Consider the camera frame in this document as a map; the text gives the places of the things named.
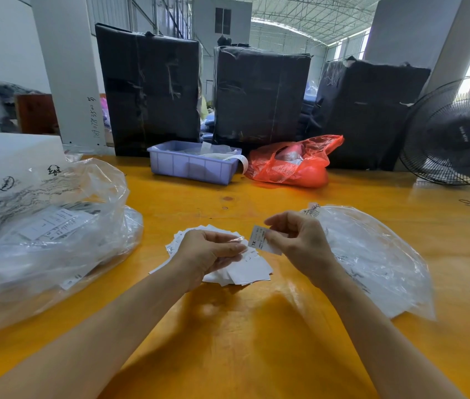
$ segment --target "red plastic bag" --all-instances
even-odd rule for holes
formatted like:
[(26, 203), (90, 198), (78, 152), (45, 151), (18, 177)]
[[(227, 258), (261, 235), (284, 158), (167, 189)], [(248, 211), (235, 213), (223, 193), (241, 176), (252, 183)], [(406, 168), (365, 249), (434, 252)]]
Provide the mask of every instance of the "red plastic bag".
[[(343, 142), (344, 137), (341, 135), (320, 135), (298, 142), (276, 142), (259, 147), (250, 152), (246, 176), (261, 182), (285, 183), (306, 188), (325, 186), (328, 184), (328, 173), (325, 170), (329, 165), (328, 154)], [(297, 145), (301, 147), (303, 158), (299, 165), (276, 157), (278, 152), (287, 156), (296, 154), (296, 151), (300, 151), (300, 148), (294, 147)]]

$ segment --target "left hand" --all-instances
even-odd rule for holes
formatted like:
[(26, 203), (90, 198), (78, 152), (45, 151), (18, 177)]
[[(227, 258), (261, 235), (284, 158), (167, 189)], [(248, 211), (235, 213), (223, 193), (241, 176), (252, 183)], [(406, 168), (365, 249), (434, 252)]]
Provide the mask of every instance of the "left hand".
[(208, 273), (227, 266), (230, 262), (216, 263), (220, 257), (236, 258), (246, 249), (238, 242), (229, 242), (236, 238), (231, 234), (205, 230), (188, 231), (180, 243), (171, 262), (177, 263), (190, 275), (189, 290), (198, 287)]

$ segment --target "purple plastic crate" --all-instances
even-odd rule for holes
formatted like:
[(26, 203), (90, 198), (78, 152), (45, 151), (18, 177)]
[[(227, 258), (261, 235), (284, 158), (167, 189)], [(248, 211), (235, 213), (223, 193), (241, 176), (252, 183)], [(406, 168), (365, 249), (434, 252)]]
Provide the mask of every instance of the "purple plastic crate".
[[(202, 182), (227, 185), (237, 170), (239, 160), (215, 160), (199, 155), (180, 153), (188, 148), (200, 147), (199, 142), (167, 141), (150, 147), (150, 167), (153, 173), (171, 177), (200, 180)], [(241, 154), (240, 148), (234, 148)]]

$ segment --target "electric fan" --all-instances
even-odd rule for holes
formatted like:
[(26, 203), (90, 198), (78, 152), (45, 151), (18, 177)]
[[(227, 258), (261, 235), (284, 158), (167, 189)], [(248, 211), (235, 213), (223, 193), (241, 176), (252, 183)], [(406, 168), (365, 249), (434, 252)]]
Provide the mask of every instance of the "electric fan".
[(405, 121), (400, 153), (418, 177), (443, 185), (470, 184), (470, 78), (451, 82), (422, 97)]

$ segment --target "yellow table surface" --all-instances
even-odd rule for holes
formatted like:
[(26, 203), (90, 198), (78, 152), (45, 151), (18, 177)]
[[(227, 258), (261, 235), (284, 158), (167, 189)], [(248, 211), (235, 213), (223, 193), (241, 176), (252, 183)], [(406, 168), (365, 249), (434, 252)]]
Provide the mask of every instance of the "yellow table surface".
[[(470, 397), (470, 205), (459, 201), (470, 201), (470, 187), (414, 187), (408, 173), (364, 171), (330, 171), (329, 186), (317, 190), (240, 173), (218, 186), (154, 176), (146, 159), (107, 160), (126, 174), (128, 204), (144, 216), (142, 244), (81, 292), (1, 330), (0, 376), (146, 277), (177, 231), (212, 224), (249, 237), (269, 215), (316, 201), (373, 215), (426, 259), (438, 321), (405, 313), (394, 324)], [(203, 283), (185, 295), (101, 397), (376, 397), (325, 295), (284, 256), (262, 255), (274, 269), (271, 282)]]

